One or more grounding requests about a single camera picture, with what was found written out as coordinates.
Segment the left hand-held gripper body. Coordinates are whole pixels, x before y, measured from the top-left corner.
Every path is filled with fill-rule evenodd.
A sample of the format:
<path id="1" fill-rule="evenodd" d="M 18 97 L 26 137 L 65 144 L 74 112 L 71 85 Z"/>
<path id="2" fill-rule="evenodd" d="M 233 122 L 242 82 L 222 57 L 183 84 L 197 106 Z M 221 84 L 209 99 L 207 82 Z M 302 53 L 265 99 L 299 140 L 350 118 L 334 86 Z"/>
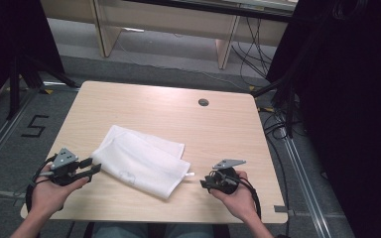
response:
<path id="1" fill-rule="evenodd" d="M 76 170 L 79 167 L 78 156 L 66 148 L 62 148 L 50 168 L 50 179 L 53 183 L 65 186 L 79 179 Z"/>

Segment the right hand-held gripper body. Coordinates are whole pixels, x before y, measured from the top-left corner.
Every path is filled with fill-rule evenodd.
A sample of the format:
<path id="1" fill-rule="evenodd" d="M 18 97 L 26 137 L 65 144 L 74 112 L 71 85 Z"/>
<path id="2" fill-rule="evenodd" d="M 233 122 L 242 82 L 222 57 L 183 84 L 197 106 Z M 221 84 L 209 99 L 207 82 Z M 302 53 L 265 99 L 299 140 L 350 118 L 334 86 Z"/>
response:
<path id="1" fill-rule="evenodd" d="M 236 166 L 244 165 L 245 160 L 223 159 L 212 167 L 207 183 L 211 188 L 218 189 L 226 194 L 233 193 L 239 184 Z"/>

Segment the white towel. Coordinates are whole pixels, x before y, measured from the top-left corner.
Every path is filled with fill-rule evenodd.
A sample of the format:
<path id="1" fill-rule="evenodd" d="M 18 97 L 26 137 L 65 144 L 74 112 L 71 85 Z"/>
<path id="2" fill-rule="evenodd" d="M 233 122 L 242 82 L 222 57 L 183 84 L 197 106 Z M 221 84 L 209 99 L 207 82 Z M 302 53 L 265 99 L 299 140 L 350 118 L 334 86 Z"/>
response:
<path id="1" fill-rule="evenodd" d="M 190 170 L 185 145 L 113 125 L 91 157 L 113 177 L 168 199 Z"/>

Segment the person's right hand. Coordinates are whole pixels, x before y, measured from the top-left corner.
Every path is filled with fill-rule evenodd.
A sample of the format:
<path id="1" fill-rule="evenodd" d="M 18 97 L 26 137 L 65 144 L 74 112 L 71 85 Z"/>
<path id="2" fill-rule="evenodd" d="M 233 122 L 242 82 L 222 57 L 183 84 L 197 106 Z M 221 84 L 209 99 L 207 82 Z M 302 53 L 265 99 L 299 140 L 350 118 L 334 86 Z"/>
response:
<path id="1" fill-rule="evenodd" d="M 244 184 L 240 184 L 231 194 L 223 193 L 217 189 L 211 189 L 209 193 L 219 199 L 234 217 L 244 223 L 260 220 L 252 193 Z"/>

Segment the person's left hand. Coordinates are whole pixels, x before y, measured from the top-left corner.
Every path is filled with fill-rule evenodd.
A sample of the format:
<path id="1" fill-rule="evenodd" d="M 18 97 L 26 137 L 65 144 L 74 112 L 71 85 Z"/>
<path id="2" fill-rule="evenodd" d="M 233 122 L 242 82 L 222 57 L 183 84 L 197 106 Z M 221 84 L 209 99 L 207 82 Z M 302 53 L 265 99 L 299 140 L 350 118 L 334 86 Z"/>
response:
<path id="1" fill-rule="evenodd" d="M 32 207 L 28 216 L 49 219 L 61 210 L 67 198 L 76 190 L 82 188 L 89 178 L 80 178 L 75 182 L 60 186 L 45 177 L 39 177 L 32 193 Z"/>

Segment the person's legs in jeans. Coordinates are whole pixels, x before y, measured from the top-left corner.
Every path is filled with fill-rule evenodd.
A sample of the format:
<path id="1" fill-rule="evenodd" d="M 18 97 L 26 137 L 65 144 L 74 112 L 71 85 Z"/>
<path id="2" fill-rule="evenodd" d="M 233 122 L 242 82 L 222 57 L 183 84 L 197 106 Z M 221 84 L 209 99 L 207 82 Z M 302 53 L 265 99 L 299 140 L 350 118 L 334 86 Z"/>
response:
<path id="1" fill-rule="evenodd" d="M 95 223 L 91 238 L 214 238 L 211 225 L 181 223 Z"/>

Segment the black metal stand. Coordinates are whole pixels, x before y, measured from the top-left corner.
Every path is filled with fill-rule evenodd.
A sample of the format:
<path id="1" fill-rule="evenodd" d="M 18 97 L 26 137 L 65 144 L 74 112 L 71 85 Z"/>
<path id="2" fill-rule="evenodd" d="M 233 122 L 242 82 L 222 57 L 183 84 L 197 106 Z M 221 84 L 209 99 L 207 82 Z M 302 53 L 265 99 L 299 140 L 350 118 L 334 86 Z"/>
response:
<path id="1" fill-rule="evenodd" d="M 11 120 L 20 109 L 20 79 L 24 79 L 29 88 L 39 89 L 44 85 L 39 72 L 44 71 L 70 88 L 79 85 L 62 72 L 58 72 L 44 62 L 28 55 L 15 56 L 10 63 L 10 106 L 8 120 Z"/>
<path id="2" fill-rule="evenodd" d="M 280 79 L 270 83 L 269 85 L 262 87 L 261 89 L 251 92 L 254 98 L 257 98 L 269 91 L 275 89 L 275 94 L 271 99 L 271 103 L 274 109 L 285 111 L 284 128 L 287 137 L 293 138 L 293 116 L 294 116 L 294 100 L 295 91 L 293 88 L 292 78 L 288 75 L 284 75 Z"/>

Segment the dark curtain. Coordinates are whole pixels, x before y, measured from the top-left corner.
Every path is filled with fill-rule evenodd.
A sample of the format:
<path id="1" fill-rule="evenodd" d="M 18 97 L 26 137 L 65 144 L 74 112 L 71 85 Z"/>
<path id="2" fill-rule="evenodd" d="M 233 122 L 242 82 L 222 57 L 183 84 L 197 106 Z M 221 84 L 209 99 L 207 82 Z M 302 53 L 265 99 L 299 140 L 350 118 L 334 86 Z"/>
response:
<path id="1" fill-rule="evenodd" d="M 14 60 L 20 74 L 64 73 L 41 0 L 0 0 L 0 89 Z"/>
<path id="2" fill-rule="evenodd" d="M 339 0 L 294 88 L 355 237 L 381 238 L 381 0 Z"/>

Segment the light wooden desk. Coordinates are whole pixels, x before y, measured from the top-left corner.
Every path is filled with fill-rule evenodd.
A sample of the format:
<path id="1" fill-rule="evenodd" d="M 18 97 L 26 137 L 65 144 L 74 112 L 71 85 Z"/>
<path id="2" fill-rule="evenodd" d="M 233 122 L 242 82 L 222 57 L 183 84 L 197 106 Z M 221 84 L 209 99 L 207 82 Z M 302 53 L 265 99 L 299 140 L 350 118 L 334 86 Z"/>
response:
<path id="1" fill-rule="evenodd" d="M 95 26 L 100 54 L 110 56 L 126 28 L 214 39 L 218 67 L 226 68 L 235 41 L 276 47 L 285 22 L 127 0 L 41 0 L 47 17 Z"/>

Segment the metal floor rail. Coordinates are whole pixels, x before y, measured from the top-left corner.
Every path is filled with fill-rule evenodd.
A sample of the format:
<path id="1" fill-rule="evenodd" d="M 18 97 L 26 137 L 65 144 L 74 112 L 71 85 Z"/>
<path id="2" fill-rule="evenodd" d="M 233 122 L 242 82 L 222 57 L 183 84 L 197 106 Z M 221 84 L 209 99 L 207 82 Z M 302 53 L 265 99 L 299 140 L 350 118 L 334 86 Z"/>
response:
<path id="1" fill-rule="evenodd" d="M 321 207 L 318 204 L 317 197 L 314 193 L 314 190 L 302 163 L 294 139 L 290 137 L 290 134 L 287 132 L 286 129 L 281 129 L 280 134 L 284 137 L 285 147 L 290 157 L 290 161 L 293 165 L 298 182 L 300 184 L 301 191 L 305 198 L 307 208 L 310 212 L 313 224 L 317 231 L 317 237 L 332 238 L 327 220 L 322 212 Z"/>
<path id="2" fill-rule="evenodd" d="M 14 115 L 10 96 L 0 99 L 0 182 L 23 181 L 46 159 L 76 95 L 61 86 L 29 89 Z"/>

